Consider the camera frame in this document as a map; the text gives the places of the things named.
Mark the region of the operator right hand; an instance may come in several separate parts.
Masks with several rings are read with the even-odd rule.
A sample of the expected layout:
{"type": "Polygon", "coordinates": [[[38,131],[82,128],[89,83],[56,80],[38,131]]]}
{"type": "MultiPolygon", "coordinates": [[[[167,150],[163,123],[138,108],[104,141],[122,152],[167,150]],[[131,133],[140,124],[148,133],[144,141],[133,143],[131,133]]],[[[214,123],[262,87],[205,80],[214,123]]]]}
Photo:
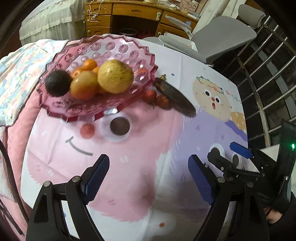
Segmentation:
{"type": "Polygon", "coordinates": [[[283,224],[286,223],[289,219],[289,216],[286,214],[282,214],[279,211],[277,211],[276,209],[273,209],[271,207],[266,207],[263,209],[264,210],[264,214],[266,216],[266,220],[268,221],[268,223],[270,225],[274,225],[274,224],[283,224]]]}

